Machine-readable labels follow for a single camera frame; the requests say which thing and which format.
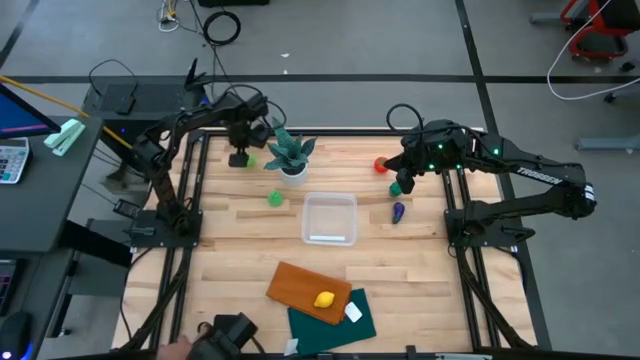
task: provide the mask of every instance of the floor line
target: floor line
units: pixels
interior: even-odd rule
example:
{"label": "floor line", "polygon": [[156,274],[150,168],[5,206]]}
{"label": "floor line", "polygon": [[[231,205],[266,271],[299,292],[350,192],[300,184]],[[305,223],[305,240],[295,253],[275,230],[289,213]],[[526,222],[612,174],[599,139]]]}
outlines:
{"label": "floor line", "polygon": [[[480,98],[480,105],[487,125],[487,131],[499,134],[498,124],[496,123],[493,107],[491,106],[489,91],[487,90],[486,80],[482,72],[482,66],[480,65],[480,58],[478,57],[478,51],[473,40],[471,23],[469,22],[469,16],[467,14],[464,0],[456,0],[455,4],[460,18],[460,26],[462,28],[462,34],[464,35],[465,45],[467,46],[467,53],[469,54],[469,61],[471,62],[471,69],[473,70],[473,75],[476,80],[476,88],[478,89],[478,97]],[[505,200],[515,198],[513,184],[511,183],[509,175],[500,175],[499,184]],[[544,318],[542,303],[540,301],[540,293],[538,292],[538,286],[531,263],[531,256],[526,242],[518,246],[518,255],[524,265],[524,271],[527,273],[527,289],[525,289],[525,295],[527,297],[531,321],[536,334],[538,346],[542,349],[550,350],[551,340],[549,338],[549,331]]]}
{"label": "floor line", "polygon": [[24,13],[22,13],[22,17],[20,18],[18,25],[16,25],[16,27],[13,29],[13,31],[11,32],[11,36],[9,37],[9,40],[7,40],[7,43],[2,48],[2,51],[0,51],[0,69],[2,69],[2,66],[9,58],[9,55],[11,54],[11,50],[13,50],[13,47],[18,42],[18,38],[22,34],[22,31],[24,30],[24,28],[27,26],[27,23],[29,22],[31,15],[36,9],[36,6],[38,6],[39,2],[40,0],[30,0],[29,5],[27,5],[27,8],[25,9]]}
{"label": "floor line", "polygon": [[[141,75],[137,76],[141,83],[157,82],[181,82],[185,75]],[[12,79],[24,84],[88,84],[89,78],[85,75],[62,76],[11,76]],[[98,81],[107,83],[114,81],[130,81],[129,76],[95,76]],[[205,76],[207,80],[213,80],[212,76]],[[420,83],[461,83],[475,84],[474,75],[440,75],[440,74],[297,74],[297,75],[229,75],[234,83],[316,83],[316,82],[420,82]],[[633,76],[553,76],[554,84],[625,84],[635,80]],[[226,83],[226,78],[216,76],[216,82]],[[545,76],[521,76],[521,75],[487,75],[484,76],[486,84],[546,84]]]}

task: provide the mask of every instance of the green block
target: green block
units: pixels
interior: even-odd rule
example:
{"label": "green block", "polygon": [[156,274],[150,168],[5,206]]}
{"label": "green block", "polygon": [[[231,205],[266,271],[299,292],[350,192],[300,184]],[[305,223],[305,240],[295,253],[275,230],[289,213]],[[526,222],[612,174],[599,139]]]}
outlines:
{"label": "green block", "polygon": [[272,191],[271,194],[267,196],[267,202],[273,207],[278,207],[284,202],[284,196],[282,196],[282,193],[279,191]]}
{"label": "green block", "polygon": [[288,309],[291,335],[293,339],[298,339],[300,356],[317,354],[376,336],[364,289],[351,291],[350,301],[362,312],[362,317],[355,323],[345,315],[338,325],[331,325],[293,308]]}
{"label": "green block", "polygon": [[256,165],[257,157],[253,154],[249,154],[249,159],[247,159],[247,167],[254,167]]}
{"label": "green block", "polygon": [[389,186],[389,195],[393,197],[402,195],[402,189],[397,182],[394,182],[393,184],[391,184],[391,186]]}

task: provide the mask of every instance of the clear plastic container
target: clear plastic container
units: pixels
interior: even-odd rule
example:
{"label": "clear plastic container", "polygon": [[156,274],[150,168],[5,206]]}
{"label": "clear plastic container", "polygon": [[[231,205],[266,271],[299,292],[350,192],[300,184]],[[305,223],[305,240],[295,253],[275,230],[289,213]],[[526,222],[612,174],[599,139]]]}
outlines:
{"label": "clear plastic container", "polygon": [[304,197],[302,240],[352,246],[358,238],[358,200],[352,194],[311,192]]}

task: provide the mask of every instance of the white cable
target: white cable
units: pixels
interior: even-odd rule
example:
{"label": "white cable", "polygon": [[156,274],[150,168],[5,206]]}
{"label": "white cable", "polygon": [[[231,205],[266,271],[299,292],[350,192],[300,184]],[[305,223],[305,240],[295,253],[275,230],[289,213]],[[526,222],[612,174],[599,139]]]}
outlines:
{"label": "white cable", "polygon": [[560,57],[562,57],[562,54],[564,54],[565,50],[567,50],[567,47],[569,47],[569,44],[571,44],[571,42],[573,41],[573,39],[574,39],[576,36],[578,36],[578,34],[580,34],[580,32],[581,32],[582,30],[584,30],[584,28],[586,28],[587,26],[589,26],[589,25],[591,24],[591,20],[592,20],[593,18],[595,18],[596,16],[600,15],[600,13],[602,12],[602,10],[604,10],[604,8],[606,8],[606,7],[607,7],[607,5],[609,5],[609,3],[610,3],[611,1],[612,1],[612,0],[607,1],[607,2],[606,2],[606,3],[605,3],[605,4],[600,8],[600,10],[598,10],[598,11],[593,15],[593,17],[590,17],[590,18],[589,18],[589,20],[588,20],[587,22],[585,22],[585,24],[584,24],[584,25],[582,25],[582,27],[581,27],[578,31],[576,31],[576,33],[575,33],[575,34],[573,34],[573,36],[569,39],[569,41],[567,41],[567,43],[566,43],[566,44],[564,44],[564,47],[562,48],[562,50],[560,50],[560,53],[559,53],[559,54],[558,54],[558,56],[556,57],[556,60],[553,62],[553,64],[552,64],[552,65],[551,65],[551,67],[549,68],[549,71],[547,72],[547,84],[549,85],[549,90],[551,90],[551,93],[553,93],[553,95],[555,95],[555,97],[557,97],[558,99],[561,99],[561,100],[570,100],[570,101],[572,101],[572,100],[583,100],[583,99],[586,99],[586,98],[590,98],[590,97],[592,97],[592,96],[602,95],[602,94],[606,94],[606,93],[609,93],[609,92],[612,92],[612,91],[620,90],[620,89],[626,88],[627,86],[631,86],[631,85],[633,85],[633,84],[635,84],[635,83],[640,82],[640,77],[639,77],[639,78],[637,78],[637,79],[635,79],[635,80],[633,80],[633,81],[631,81],[631,82],[628,82],[628,83],[623,84],[623,85],[620,85],[620,86],[612,87],[611,89],[601,90],[601,91],[598,91],[598,92],[594,92],[593,94],[587,94],[587,95],[582,95],[582,96],[573,96],[573,97],[566,97],[566,96],[559,95],[559,94],[558,94],[558,93],[553,89],[553,86],[551,85],[551,71],[553,71],[553,68],[555,68],[555,67],[556,67],[556,64],[558,63],[558,60],[560,60]]}
{"label": "white cable", "polygon": [[[162,18],[164,17],[163,16],[164,11],[167,12],[168,21],[176,23],[176,26],[172,27],[171,29],[164,29],[162,27]],[[162,6],[158,9],[158,11],[156,11],[156,20],[158,20],[158,30],[164,33],[176,31],[180,27],[180,23],[178,22],[178,19],[171,17],[169,15],[169,6],[167,5],[167,0],[162,0]]]}

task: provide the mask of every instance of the concrete floor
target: concrete floor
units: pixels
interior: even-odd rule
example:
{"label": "concrete floor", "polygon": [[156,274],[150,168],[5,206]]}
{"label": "concrete floor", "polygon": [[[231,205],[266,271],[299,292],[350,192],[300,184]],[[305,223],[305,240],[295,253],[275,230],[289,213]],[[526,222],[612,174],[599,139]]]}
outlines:
{"label": "concrete floor", "polygon": [[[4,0],[0,47],[27,8],[27,0]],[[210,49],[201,37],[178,30],[161,33],[154,12],[160,0],[41,0],[26,23],[3,75],[48,76],[35,87],[81,106],[89,70],[117,58],[137,75],[182,75],[194,57],[210,73]],[[543,76],[568,39],[562,27],[531,26],[531,11],[559,9],[560,0],[465,0],[478,57],[485,75]],[[291,125],[383,126],[386,110],[408,102],[427,119],[450,118],[486,127],[474,83],[405,81],[288,82],[295,74],[473,75],[456,3],[448,0],[272,0],[266,7],[229,7],[243,22],[237,42],[220,49],[232,75],[282,75],[282,81],[256,83],[287,111]],[[205,16],[212,10],[200,8]],[[187,3],[178,2],[181,22],[193,28]],[[220,24],[217,33],[229,32]],[[629,57],[640,40],[629,37]],[[568,56],[557,75],[617,75],[623,60],[608,65],[576,64]],[[125,75],[108,65],[98,75]],[[60,83],[60,76],[74,82]],[[523,150],[559,161],[584,164],[594,183],[596,212],[577,222],[558,216],[525,219],[537,235],[528,241],[551,344],[556,350],[640,355],[640,248],[635,223],[640,195],[637,154],[577,152],[580,136],[624,136],[640,132],[634,98],[616,104],[595,97],[580,102],[554,98],[543,84],[488,84],[502,136]],[[608,87],[559,85],[563,94]],[[69,114],[55,105],[25,98],[46,114]],[[400,125],[412,125],[400,116]],[[109,195],[100,179],[111,170],[93,160],[85,183]],[[538,183],[513,177],[516,195],[540,192]],[[72,210],[75,221],[115,219],[111,205],[81,189]],[[111,344],[117,299],[77,298],[65,326],[76,335],[48,340],[40,358],[103,352]]]}

